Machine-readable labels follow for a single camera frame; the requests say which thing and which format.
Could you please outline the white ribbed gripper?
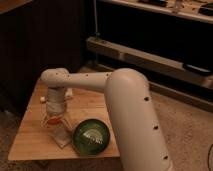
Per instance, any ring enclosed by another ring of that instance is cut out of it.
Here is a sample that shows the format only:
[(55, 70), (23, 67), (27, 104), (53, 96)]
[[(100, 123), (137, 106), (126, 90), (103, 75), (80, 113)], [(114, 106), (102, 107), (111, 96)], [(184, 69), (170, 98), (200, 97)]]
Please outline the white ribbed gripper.
[[(41, 126), (47, 127), (50, 116), (61, 115), (66, 111), (66, 101), (65, 101), (65, 88), (49, 88), (47, 90), (47, 101), (46, 101), (46, 111), (41, 119)], [(71, 130), (72, 126), (70, 123), (70, 117), (68, 113), (64, 113), (61, 118), (64, 126)]]

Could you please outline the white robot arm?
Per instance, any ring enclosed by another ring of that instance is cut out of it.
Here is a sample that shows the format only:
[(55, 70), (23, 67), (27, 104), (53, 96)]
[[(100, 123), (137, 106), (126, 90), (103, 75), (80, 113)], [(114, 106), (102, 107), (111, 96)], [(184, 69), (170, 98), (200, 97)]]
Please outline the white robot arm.
[(175, 171), (143, 74), (129, 68), (95, 73), (56, 68), (43, 71), (41, 80), (48, 87), (48, 115), (66, 111), (68, 87), (104, 94), (124, 171)]

